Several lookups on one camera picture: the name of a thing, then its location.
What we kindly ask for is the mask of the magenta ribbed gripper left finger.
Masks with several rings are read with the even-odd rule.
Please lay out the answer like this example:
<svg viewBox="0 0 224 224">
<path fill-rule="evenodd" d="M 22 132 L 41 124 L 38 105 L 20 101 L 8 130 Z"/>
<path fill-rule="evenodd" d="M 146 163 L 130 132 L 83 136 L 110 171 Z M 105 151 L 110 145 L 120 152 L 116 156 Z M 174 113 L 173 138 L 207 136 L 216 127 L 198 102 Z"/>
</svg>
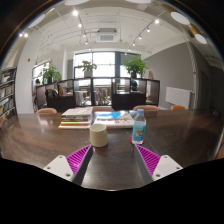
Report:
<svg viewBox="0 0 224 224">
<path fill-rule="evenodd" d="M 87 145 L 68 156 L 57 156 L 44 167 L 44 170 L 76 185 L 81 185 L 92 155 L 93 146 Z"/>
</svg>

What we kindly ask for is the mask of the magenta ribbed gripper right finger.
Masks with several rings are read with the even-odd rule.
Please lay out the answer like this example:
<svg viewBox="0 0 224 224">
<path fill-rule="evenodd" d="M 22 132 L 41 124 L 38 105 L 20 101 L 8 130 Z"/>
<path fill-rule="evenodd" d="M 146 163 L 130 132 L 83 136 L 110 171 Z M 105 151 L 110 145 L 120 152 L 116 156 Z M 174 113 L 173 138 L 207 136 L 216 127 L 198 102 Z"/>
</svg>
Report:
<svg viewBox="0 0 224 224">
<path fill-rule="evenodd" d="M 134 155 L 144 182 L 159 180 L 182 169 L 170 156 L 159 156 L 139 145 L 134 146 Z"/>
</svg>

